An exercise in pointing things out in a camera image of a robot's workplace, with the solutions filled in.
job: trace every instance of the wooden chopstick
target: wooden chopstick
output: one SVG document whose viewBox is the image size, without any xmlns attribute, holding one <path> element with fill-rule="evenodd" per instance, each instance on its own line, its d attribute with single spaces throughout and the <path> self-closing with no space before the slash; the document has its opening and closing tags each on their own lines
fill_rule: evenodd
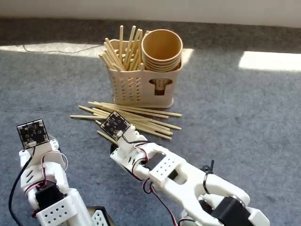
<svg viewBox="0 0 301 226">
<path fill-rule="evenodd" d="M 128 108 L 128 109 L 133 109 L 133 110 L 138 110 L 138 111 L 144 111 L 144 112 L 152 112 L 152 113 L 165 114 L 165 115 L 176 116 L 176 117 L 181 117 L 182 116 L 182 114 L 179 114 L 179 113 L 158 111 L 158 110 L 146 109 L 146 108 L 141 108 L 141 107 L 130 107 L 130 106 L 124 106 L 124 105 L 110 104 L 110 103 L 105 103 L 105 102 L 101 102 L 101 104 L 111 105 L 111 106 L 114 106 L 114 107 Z"/>
<path fill-rule="evenodd" d="M 114 107 L 109 107 L 108 105 L 101 105 L 101 103 L 97 102 L 97 101 L 94 101 L 94 104 L 106 111 L 109 111 L 109 112 L 113 112 L 113 111 L 116 111 L 118 113 L 121 113 L 121 114 L 124 114 L 124 115 L 130 115 L 130 116 L 133 116 L 133 117 L 138 117 L 138 118 L 144 118 L 144 119 L 147 119 L 147 121 L 150 121 L 150 122 L 153 122 L 155 124 L 158 125 L 158 127 L 161 127 L 163 129 L 166 129 L 168 130 L 168 128 L 173 128 L 173 129 L 182 129 L 181 127 L 178 127 L 178 126 L 175 126 L 175 125 L 171 125 L 171 124 L 168 124 L 168 123 L 165 123 L 165 122 L 161 122 L 161 121 L 158 121 L 158 120 L 155 120 L 155 119 L 150 119 L 150 118 L 146 118 L 144 116 L 141 116 L 141 115 L 137 115 L 137 114 L 134 114 L 134 113 L 130 113 L 130 112 L 127 112 L 127 111 L 123 111 L 123 110 L 120 110 L 118 108 L 114 108 Z"/>
<path fill-rule="evenodd" d="M 163 138 L 169 139 L 169 140 L 172 139 L 172 138 L 169 137 L 169 136 L 166 136 L 166 135 L 163 135 L 163 134 L 154 132 L 154 131 L 152 131 L 152 130 L 146 129 L 146 128 L 141 127 L 141 126 L 135 126 L 135 127 L 136 127 L 137 130 L 141 130 L 141 131 L 143 131 L 143 132 L 146 132 L 146 133 L 150 133 L 150 134 L 156 135 L 156 136 L 158 136 L 158 137 L 163 137 Z"/>
<path fill-rule="evenodd" d="M 138 126 L 145 127 L 149 130 L 160 132 L 160 133 L 163 133 L 163 134 L 166 134 L 166 135 L 173 135 L 173 132 L 171 132 L 171 131 L 168 131 L 168 130 L 165 130 L 165 129 L 160 129 L 159 127 L 153 126 L 153 125 L 145 123 L 145 122 L 138 122 L 138 121 L 135 121 L 135 120 L 129 120 L 129 122 L 131 124 L 135 125 L 135 126 L 138 125 Z"/>
<path fill-rule="evenodd" d="M 155 116 L 155 117 L 159 117 L 159 118 L 163 118 L 163 119 L 168 119 L 169 118 L 167 115 L 163 115 L 163 114 L 139 111 L 139 110 L 124 108 L 124 107 L 120 107 L 120 106 L 115 107 L 115 108 L 120 109 L 120 110 L 125 110 L 127 112 L 134 112 L 134 113 L 138 113 L 138 114 L 150 115 L 150 116 Z"/>
<path fill-rule="evenodd" d="M 136 47 L 136 45 L 138 44 L 138 38 L 140 37 L 140 32 L 142 32 L 141 29 L 138 29 L 135 35 L 135 39 L 134 39 L 134 43 L 130 49 L 130 53 L 129 53 L 129 57 L 126 59 L 126 65 L 124 66 L 124 68 L 128 69 L 129 68 L 129 64 L 130 64 L 130 59 L 132 57 L 132 54 L 134 53 L 134 49 Z"/>
<path fill-rule="evenodd" d="M 109 68 L 113 69 L 113 66 L 110 64 L 110 62 L 104 57 L 103 54 L 100 54 L 99 57 L 103 60 L 104 64 Z"/>
<path fill-rule="evenodd" d="M 119 59 L 122 62 L 122 45 L 123 45 L 123 25 L 119 29 Z"/>
<path fill-rule="evenodd" d="M 115 52 L 115 49 L 113 48 L 112 44 L 110 43 L 110 40 L 108 38 L 105 38 L 104 40 L 105 40 L 105 42 L 107 43 L 107 45 L 109 47 L 108 51 L 112 53 L 112 57 L 116 60 L 116 64 L 125 71 L 125 68 L 123 67 L 122 61 L 118 58 L 118 56 Z"/>
<path fill-rule="evenodd" d="M 139 70 L 140 70 L 140 71 L 144 71 L 144 64 L 143 64 L 143 63 L 140 63 L 140 65 L 139 65 Z"/>
<path fill-rule="evenodd" d="M 97 133 L 100 134 L 100 135 L 102 135 L 104 138 L 108 139 L 108 140 L 111 141 L 112 143 L 118 145 L 118 143 L 117 143 L 114 139 L 112 139 L 111 137 L 109 137 L 109 136 L 106 135 L 105 133 L 103 133 L 103 132 L 101 132 L 101 131 L 99 131 L 99 130 L 97 131 Z"/>
<path fill-rule="evenodd" d="M 136 26 L 133 26 L 131 34 L 130 34 L 130 38 L 129 38 L 128 44 L 127 44 L 127 52 L 126 52 L 126 56 L 125 56 L 124 63 L 123 63 L 124 66 L 126 66 L 126 64 L 127 64 L 127 59 L 129 57 L 129 54 L 130 54 L 130 49 L 131 49 L 131 46 L 132 46 L 135 30 L 136 30 Z"/>
<path fill-rule="evenodd" d="M 70 115 L 70 118 L 95 120 L 95 119 L 106 119 L 107 117 L 105 117 L 105 116 L 91 116 L 91 115 Z"/>
<path fill-rule="evenodd" d="M 113 49 L 110 48 L 110 46 L 108 45 L 107 42 L 104 43 L 104 46 L 107 48 L 108 51 L 108 55 L 110 55 L 110 57 L 113 59 L 114 63 L 117 64 L 118 66 L 120 66 L 122 68 L 123 71 L 125 71 L 123 65 L 121 66 L 120 60 L 117 56 L 117 54 L 115 53 L 115 51 Z"/>
<path fill-rule="evenodd" d="M 122 68 L 120 68 L 117 64 L 112 64 L 112 66 L 114 67 L 114 68 L 116 68 L 116 70 L 117 71 L 123 71 L 123 69 Z"/>
</svg>

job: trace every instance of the white plastic frame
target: white plastic frame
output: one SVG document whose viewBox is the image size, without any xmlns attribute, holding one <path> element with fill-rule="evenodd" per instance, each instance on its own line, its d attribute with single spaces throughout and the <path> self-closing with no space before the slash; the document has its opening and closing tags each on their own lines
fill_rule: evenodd
<svg viewBox="0 0 301 226">
<path fill-rule="evenodd" d="M 135 131 L 135 127 L 131 126 L 131 128 L 124 133 L 124 136 L 127 140 L 133 141 L 139 140 L 138 137 L 140 135 Z M 187 163 L 184 158 L 155 143 L 139 146 L 146 151 L 150 158 L 158 152 L 165 155 L 164 159 L 150 171 L 141 164 L 135 164 L 135 161 L 145 157 L 145 155 L 138 149 L 134 149 L 134 144 L 129 145 L 126 143 L 126 150 L 124 150 L 125 141 L 123 138 L 120 138 L 118 145 L 119 148 L 111 154 L 111 158 L 116 163 L 129 171 L 133 170 L 134 174 L 142 179 L 150 178 L 157 189 L 162 190 L 162 192 L 183 206 L 188 215 L 196 221 L 196 225 L 222 226 L 222 223 L 205 212 L 198 202 L 198 197 L 206 194 L 203 186 L 205 172 Z M 178 179 L 176 181 L 184 181 L 184 183 L 177 183 L 168 177 L 173 170 L 176 170 L 178 173 Z M 245 206 L 250 202 L 250 197 L 246 192 L 217 175 L 208 175 L 206 187 L 211 194 L 223 197 L 235 196 Z M 265 218 L 265 221 L 263 221 L 260 226 L 269 226 L 269 220 Z"/>
</svg>

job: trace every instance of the black cable on floor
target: black cable on floor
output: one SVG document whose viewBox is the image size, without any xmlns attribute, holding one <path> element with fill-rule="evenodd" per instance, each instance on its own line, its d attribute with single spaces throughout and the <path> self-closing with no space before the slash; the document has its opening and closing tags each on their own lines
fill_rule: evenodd
<svg viewBox="0 0 301 226">
<path fill-rule="evenodd" d="M 30 158 L 28 159 L 28 161 L 25 163 L 25 165 L 23 166 L 23 168 L 21 169 L 20 173 L 18 174 L 13 187 L 10 190 L 10 194 L 9 194 L 9 200 L 8 200 L 8 209 L 10 212 L 10 215 L 12 216 L 12 218 L 14 219 L 14 221 L 17 223 L 17 225 L 19 226 L 23 226 L 23 224 L 21 223 L 21 221 L 18 219 L 18 217 L 15 215 L 13 209 L 12 209 L 12 201 L 13 201 L 13 197 L 14 197 L 14 193 L 15 193 L 15 189 L 16 186 L 21 178 L 21 175 L 24 173 L 24 171 L 26 170 L 27 166 L 29 165 L 29 163 L 31 162 L 33 155 L 36 151 L 36 147 L 33 147 L 33 151 L 32 151 L 32 155 L 30 156 Z"/>
</svg>

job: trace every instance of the robotic arm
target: robotic arm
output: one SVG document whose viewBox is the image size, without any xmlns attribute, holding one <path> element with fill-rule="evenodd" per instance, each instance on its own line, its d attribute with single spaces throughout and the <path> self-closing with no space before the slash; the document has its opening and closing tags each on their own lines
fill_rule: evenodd
<svg viewBox="0 0 301 226">
<path fill-rule="evenodd" d="M 49 139 L 43 120 L 17 126 L 24 150 L 19 152 L 21 189 L 41 226 L 114 226 L 103 207 L 87 208 L 79 192 L 68 185 L 67 158 Z"/>
<path fill-rule="evenodd" d="M 197 226 L 269 226 L 257 209 L 248 207 L 250 197 L 239 187 L 200 170 L 168 149 L 150 143 L 133 125 L 113 112 L 101 125 L 118 143 L 111 158 L 138 180 L 182 205 L 185 216 Z"/>
</svg>

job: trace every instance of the paper cup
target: paper cup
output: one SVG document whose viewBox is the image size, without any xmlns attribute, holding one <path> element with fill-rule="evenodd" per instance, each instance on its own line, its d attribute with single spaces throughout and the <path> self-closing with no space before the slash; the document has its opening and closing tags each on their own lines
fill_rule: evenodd
<svg viewBox="0 0 301 226">
<path fill-rule="evenodd" d="M 142 39 L 142 54 L 153 62 L 170 62 L 181 57 L 183 42 L 174 32 L 154 30 Z"/>
</svg>

